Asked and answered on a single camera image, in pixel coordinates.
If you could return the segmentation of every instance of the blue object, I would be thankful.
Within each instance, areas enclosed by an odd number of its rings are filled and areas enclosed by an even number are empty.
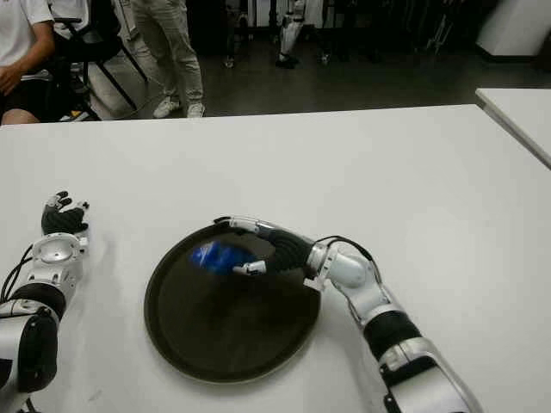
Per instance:
[[[189,259],[197,267],[216,274],[231,273],[233,267],[257,260],[249,251],[234,245],[225,245],[220,241],[202,245],[191,253]]]

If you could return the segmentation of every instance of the white sneaker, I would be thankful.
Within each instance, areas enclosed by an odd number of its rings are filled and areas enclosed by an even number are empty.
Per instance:
[[[189,118],[202,118],[205,114],[205,105],[202,103],[192,103],[188,107]]]
[[[161,119],[166,118],[169,114],[174,112],[175,110],[178,110],[182,107],[182,104],[178,102],[174,102],[170,99],[169,96],[166,96],[157,106],[155,109],[155,112],[153,112],[153,117],[155,119]]]

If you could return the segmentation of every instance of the white wall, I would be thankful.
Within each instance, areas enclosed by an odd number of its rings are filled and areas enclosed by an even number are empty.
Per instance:
[[[493,56],[534,56],[551,29],[551,0],[503,0],[477,44]]]

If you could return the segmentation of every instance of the chair leg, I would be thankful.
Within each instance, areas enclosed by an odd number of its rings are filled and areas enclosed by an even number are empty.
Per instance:
[[[139,67],[138,62],[136,61],[134,56],[124,47],[124,45],[122,44],[122,41],[121,41],[121,49],[124,52],[124,54],[127,55],[127,58],[128,60],[130,60],[130,63],[132,63],[132,66],[134,66],[136,71],[138,71],[138,73],[144,78],[144,82],[147,83],[149,79],[145,75],[144,71],[141,70],[141,67]]]
[[[119,93],[121,94],[122,97],[124,97],[125,101],[128,102],[128,104],[130,106],[132,106],[132,108],[134,109],[137,109],[138,107],[136,106],[136,104],[133,102],[133,100],[130,98],[129,95],[127,95],[127,92],[124,91],[124,89],[117,83],[117,81],[115,80],[115,78],[111,75],[111,73],[108,72],[108,70],[105,68],[105,66],[100,63],[100,62],[96,62],[96,65],[97,67],[100,68],[100,71],[103,72],[103,74],[105,75],[105,77],[107,79],[109,79],[109,81],[113,84],[113,86],[119,91]]]
[[[102,120],[102,118],[97,115],[96,111],[92,109],[92,107],[87,102],[81,102],[81,106],[84,112],[90,115],[90,118],[97,121]]]
[[[83,66],[83,83],[88,86],[88,62],[84,62]]]

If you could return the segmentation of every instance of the beige pants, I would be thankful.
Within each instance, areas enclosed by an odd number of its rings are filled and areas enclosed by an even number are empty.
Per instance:
[[[184,91],[188,104],[201,102],[201,68],[189,42],[185,0],[132,0],[131,6],[136,28],[157,60],[164,93],[177,101]]]

